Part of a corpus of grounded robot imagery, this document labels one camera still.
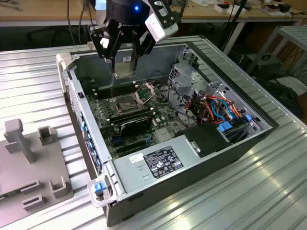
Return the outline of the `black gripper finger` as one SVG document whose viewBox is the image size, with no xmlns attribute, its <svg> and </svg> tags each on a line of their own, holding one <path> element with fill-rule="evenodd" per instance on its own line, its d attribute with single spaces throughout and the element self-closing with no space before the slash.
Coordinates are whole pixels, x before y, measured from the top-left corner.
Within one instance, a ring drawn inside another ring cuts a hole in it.
<svg viewBox="0 0 307 230">
<path fill-rule="evenodd" d="M 133 70 L 136 70 L 138 58 L 143 56 L 144 54 L 150 54 L 156 41 L 150 33 L 147 33 L 145 39 L 141 43 L 139 34 L 136 30 L 132 31 L 132 39 L 133 50 L 131 54 L 130 66 Z"/>
<path fill-rule="evenodd" d="M 114 19 L 108 19 L 105 25 L 88 26 L 90 38 L 100 58 L 111 61 L 111 72 L 115 72 L 115 56 L 122 44 L 122 30 Z"/>
</svg>

